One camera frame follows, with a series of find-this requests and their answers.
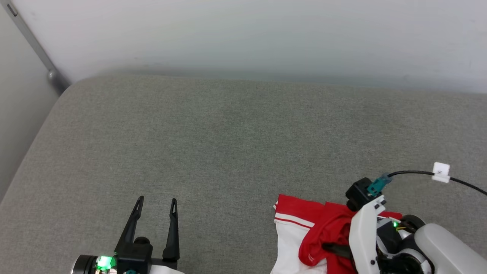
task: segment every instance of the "gray couch cushion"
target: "gray couch cushion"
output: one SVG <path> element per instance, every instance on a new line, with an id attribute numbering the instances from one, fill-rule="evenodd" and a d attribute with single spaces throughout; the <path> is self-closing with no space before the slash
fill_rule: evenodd
<path id="1" fill-rule="evenodd" d="M 59 99 L 0 205 L 0 273 L 68 273 L 137 235 L 165 246 L 178 199 L 180 270 L 269 273 L 279 193 L 344 203 L 356 180 L 451 164 L 487 189 L 487 96 L 158 76 L 92 78 Z M 487 198 L 402 175 L 388 210 L 438 223 L 487 256 Z"/>

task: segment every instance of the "robotic arm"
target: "robotic arm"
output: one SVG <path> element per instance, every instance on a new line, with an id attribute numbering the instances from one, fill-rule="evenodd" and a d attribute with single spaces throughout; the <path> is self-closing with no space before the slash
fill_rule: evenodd
<path id="1" fill-rule="evenodd" d="M 179 231 L 177 201 L 172 199 L 168 239 L 162 259 L 152 258 L 149 239 L 135 235 L 135 227 L 142 213 L 144 196 L 133 207 L 129 220 L 115 247 L 113 257 L 81 255 L 76 260 L 71 274 L 182 274 L 177 271 L 179 260 Z"/>
<path id="2" fill-rule="evenodd" d="M 386 199 L 380 192 L 392 178 L 363 178 L 347 191 L 352 218 L 349 243 L 359 274 L 487 273 L 487 261 L 437 224 L 416 216 L 380 217 Z"/>

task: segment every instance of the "teal connector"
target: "teal connector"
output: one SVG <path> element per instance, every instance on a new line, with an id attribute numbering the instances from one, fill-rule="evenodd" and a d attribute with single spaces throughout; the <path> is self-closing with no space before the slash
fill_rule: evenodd
<path id="1" fill-rule="evenodd" d="M 388 174 L 389 173 L 384 173 L 384 175 L 375 179 L 375 181 L 367 188 L 367 191 L 372 196 L 377 196 L 377 194 L 379 194 L 379 192 L 381 192 L 382 189 L 384 189 L 384 187 L 393 180 L 392 177 L 387 177 Z"/>

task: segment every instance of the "white cable clip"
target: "white cable clip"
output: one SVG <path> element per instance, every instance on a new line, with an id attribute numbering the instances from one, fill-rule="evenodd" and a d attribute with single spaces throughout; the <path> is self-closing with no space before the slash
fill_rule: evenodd
<path id="1" fill-rule="evenodd" d="M 449 171 L 450 171 L 450 165 L 436 162 L 433 165 L 434 175 L 431 176 L 431 179 L 448 183 L 450 182 L 450 176 L 448 176 Z"/>

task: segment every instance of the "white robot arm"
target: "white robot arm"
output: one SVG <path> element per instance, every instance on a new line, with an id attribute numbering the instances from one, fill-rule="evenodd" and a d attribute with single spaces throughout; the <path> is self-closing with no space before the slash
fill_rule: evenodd
<path id="1" fill-rule="evenodd" d="M 419 218 L 408 223 L 380 217 L 386 200 L 380 192 L 375 197 L 369 193 L 371 185 L 364 178 L 347 191 L 347 206 L 358 209 L 352 218 L 349 244 L 359 274 L 487 273 L 487 260 L 445 228 L 425 225 Z"/>

